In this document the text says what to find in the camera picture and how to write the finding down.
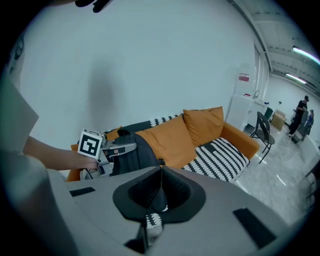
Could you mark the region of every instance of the ceiling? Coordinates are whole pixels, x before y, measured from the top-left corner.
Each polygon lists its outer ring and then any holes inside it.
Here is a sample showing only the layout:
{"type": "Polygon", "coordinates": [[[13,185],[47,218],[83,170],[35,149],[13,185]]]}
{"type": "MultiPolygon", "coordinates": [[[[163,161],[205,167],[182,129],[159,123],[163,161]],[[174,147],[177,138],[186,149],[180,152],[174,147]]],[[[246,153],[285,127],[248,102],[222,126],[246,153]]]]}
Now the ceiling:
{"type": "Polygon", "coordinates": [[[292,51],[293,46],[318,57],[316,50],[288,14],[273,0],[228,0],[249,22],[267,57],[270,73],[287,73],[305,80],[299,84],[320,97],[320,65],[292,51]]]}

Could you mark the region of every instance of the marble floor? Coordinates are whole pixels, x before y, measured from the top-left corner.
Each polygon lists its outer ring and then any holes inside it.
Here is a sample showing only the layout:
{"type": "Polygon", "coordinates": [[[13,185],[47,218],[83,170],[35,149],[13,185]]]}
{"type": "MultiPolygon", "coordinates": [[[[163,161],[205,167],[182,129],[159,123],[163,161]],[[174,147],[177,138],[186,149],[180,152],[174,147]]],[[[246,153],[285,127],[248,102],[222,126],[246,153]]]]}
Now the marble floor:
{"type": "MultiPolygon", "coordinates": [[[[246,127],[244,132],[250,134],[252,130],[246,127]]],[[[272,208],[290,225],[308,212],[310,203],[306,196],[310,193],[313,175],[305,178],[309,169],[301,157],[299,144],[294,144],[287,133],[286,126],[280,131],[270,125],[275,144],[260,164],[266,153],[262,154],[265,145],[255,138],[260,149],[235,184],[272,208]]]]}

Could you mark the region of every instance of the black chair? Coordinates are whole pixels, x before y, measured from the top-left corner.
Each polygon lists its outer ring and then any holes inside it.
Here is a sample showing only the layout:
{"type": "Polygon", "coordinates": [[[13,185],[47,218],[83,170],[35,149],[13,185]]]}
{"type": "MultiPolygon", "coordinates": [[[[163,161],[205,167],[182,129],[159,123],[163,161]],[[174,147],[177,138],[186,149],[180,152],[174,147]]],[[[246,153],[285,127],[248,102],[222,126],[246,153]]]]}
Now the black chair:
{"type": "Polygon", "coordinates": [[[262,160],[266,157],[266,155],[269,153],[271,146],[276,143],[275,138],[270,135],[270,124],[268,119],[261,113],[257,112],[257,119],[256,119],[256,125],[254,132],[250,135],[251,138],[258,138],[262,140],[262,142],[265,145],[264,150],[262,153],[266,151],[268,148],[268,151],[265,153],[265,155],[262,157],[259,164],[262,162],[262,160]]]}

